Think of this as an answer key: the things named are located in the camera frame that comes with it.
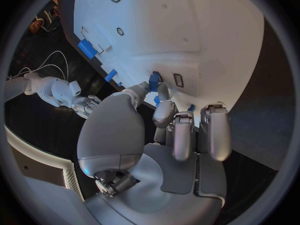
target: black floor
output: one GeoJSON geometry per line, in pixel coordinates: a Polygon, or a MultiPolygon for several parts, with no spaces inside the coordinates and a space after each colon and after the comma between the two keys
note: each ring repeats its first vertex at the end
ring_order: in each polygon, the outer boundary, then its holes
{"type": "MultiPolygon", "coordinates": [[[[51,33],[40,31],[35,37],[25,36],[16,51],[10,74],[15,75],[26,66],[33,69],[39,67],[55,50],[61,50],[66,55],[70,68],[69,81],[77,80],[83,95],[93,94],[104,99],[115,91],[67,42],[62,28],[51,33]]],[[[54,55],[48,62],[65,68],[60,54],[54,55]]],[[[47,67],[39,74],[61,78],[55,67],[47,67]]],[[[145,105],[141,105],[138,111],[146,125],[145,143],[150,143],[155,133],[152,123],[154,111],[145,105]]],[[[85,120],[72,109],[55,108],[36,94],[23,94],[6,103],[5,116],[8,127],[21,138],[37,148],[74,162],[79,185],[86,199],[98,191],[94,180],[85,176],[77,163],[77,140],[85,120]]],[[[227,224],[238,217],[256,201],[276,175],[275,170],[236,151],[223,164],[227,177],[227,199],[216,225],[227,224]]]]}

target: person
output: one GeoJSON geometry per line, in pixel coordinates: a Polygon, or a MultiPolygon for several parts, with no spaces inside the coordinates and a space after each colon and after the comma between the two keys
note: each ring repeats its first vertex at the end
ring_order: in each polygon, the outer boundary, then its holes
{"type": "Polygon", "coordinates": [[[47,5],[35,16],[35,21],[29,25],[31,34],[36,34],[40,28],[46,32],[53,31],[60,25],[60,15],[58,8],[58,0],[51,0],[47,5]]]}

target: blue plastic piece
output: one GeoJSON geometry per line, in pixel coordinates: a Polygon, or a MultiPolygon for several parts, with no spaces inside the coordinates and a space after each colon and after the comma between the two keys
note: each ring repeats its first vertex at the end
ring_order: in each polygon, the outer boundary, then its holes
{"type": "Polygon", "coordinates": [[[189,107],[188,111],[194,112],[194,111],[195,111],[195,105],[192,104],[192,105],[189,107]]]}
{"type": "Polygon", "coordinates": [[[157,92],[160,81],[160,74],[157,71],[154,71],[153,74],[149,78],[149,92],[157,92]]]}
{"type": "Polygon", "coordinates": [[[155,98],[153,100],[154,100],[156,106],[158,106],[161,102],[159,99],[159,96],[155,96],[155,98]]]}
{"type": "Polygon", "coordinates": [[[107,76],[105,77],[105,81],[109,82],[110,80],[113,79],[113,77],[117,74],[116,70],[111,70],[111,72],[109,74],[107,74],[107,76]]]}
{"type": "Polygon", "coordinates": [[[84,54],[92,59],[98,52],[93,48],[93,45],[86,39],[83,39],[78,43],[78,47],[84,52],[84,54]]]}

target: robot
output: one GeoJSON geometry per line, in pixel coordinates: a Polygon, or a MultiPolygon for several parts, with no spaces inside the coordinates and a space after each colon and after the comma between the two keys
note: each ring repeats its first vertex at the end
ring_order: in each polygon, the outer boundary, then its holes
{"type": "Polygon", "coordinates": [[[231,153],[226,106],[217,102],[201,109],[196,144],[193,108],[179,112],[166,84],[153,84],[151,77],[149,81],[101,101],[94,95],[80,96],[77,81],[30,72],[6,82],[4,99],[37,93],[45,102],[72,108],[86,119],[77,157],[99,188],[85,204],[101,224],[212,224],[226,198],[222,161],[231,153]],[[152,118],[157,129],[154,142],[145,145],[137,107],[153,91],[158,94],[152,118]]]}

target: blue block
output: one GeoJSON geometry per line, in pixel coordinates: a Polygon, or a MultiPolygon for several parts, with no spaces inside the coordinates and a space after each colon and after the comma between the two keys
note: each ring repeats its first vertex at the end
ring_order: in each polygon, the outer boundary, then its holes
{"type": "Polygon", "coordinates": [[[107,74],[107,76],[105,77],[105,81],[109,82],[110,80],[113,79],[113,77],[117,74],[116,70],[111,70],[111,72],[109,74],[107,74]]]}
{"type": "Polygon", "coordinates": [[[194,112],[194,111],[195,111],[195,105],[192,104],[192,105],[189,107],[188,111],[194,112]]]}
{"type": "Polygon", "coordinates": [[[155,96],[155,98],[153,100],[154,100],[156,106],[158,106],[161,102],[159,96],[155,96]]]}
{"type": "Polygon", "coordinates": [[[93,45],[86,39],[83,39],[78,43],[78,47],[84,52],[84,54],[92,59],[98,52],[93,48],[93,45]]]}
{"type": "Polygon", "coordinates": [[[154,71],[149,78],[149,92],[157,92],[160,81],[160,74],[157,71],[154,71]]]}

